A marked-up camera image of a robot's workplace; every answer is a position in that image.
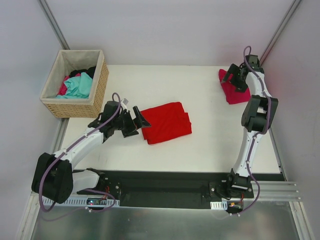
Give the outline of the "magenta t shirt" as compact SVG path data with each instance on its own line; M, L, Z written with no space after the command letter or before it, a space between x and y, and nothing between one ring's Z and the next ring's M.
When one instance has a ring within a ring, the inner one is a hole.
M251 93L249 88L247 88L245 92L236 91L236 87L230 83L230 80L233 77L232 74L229 76L228 81L222 83L222 80L225 77L226 73L227 71L224 69L220 69L218 71L219 82L225 94L226 101L230 105L248 102L251 98Z

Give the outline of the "red t shirt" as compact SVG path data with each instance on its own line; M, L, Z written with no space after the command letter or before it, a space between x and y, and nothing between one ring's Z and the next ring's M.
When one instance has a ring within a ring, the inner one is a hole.
M144 140L149 145L170 141L192 133L189 114L181 102L170 102L141 111L142 116L151 124L142 129Z

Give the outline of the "wicker basket with cloth liner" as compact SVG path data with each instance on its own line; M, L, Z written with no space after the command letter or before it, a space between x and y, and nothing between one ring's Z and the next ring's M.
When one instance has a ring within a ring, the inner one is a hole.
M95 118L108 75L102 50L60 50L40 100L56 118Z

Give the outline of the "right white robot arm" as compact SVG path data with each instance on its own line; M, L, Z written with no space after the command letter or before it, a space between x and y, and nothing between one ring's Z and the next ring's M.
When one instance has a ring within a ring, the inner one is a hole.
M220 193L229 200L242 197L251 188L254 156L262 136L271 127L279 101L267 89L257 55L246 54L241 65L219 70L218 77L229 104L247 103L241 117L240 151Z

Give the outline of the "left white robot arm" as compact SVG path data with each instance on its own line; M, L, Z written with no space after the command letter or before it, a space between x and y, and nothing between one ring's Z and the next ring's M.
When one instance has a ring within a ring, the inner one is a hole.
M133 111L135 118L132 118L124 103L108 101L103 111L88 124L78 140L52 154L41 154L31 184L32 191L58 204L62 204L71 194L79 191L92 191L96 195L106 193L104 172L94 168L79 172L75 172L74 169L116 131L121 131L126 138L137 135L138 129L151 126L137 106L133 107Z

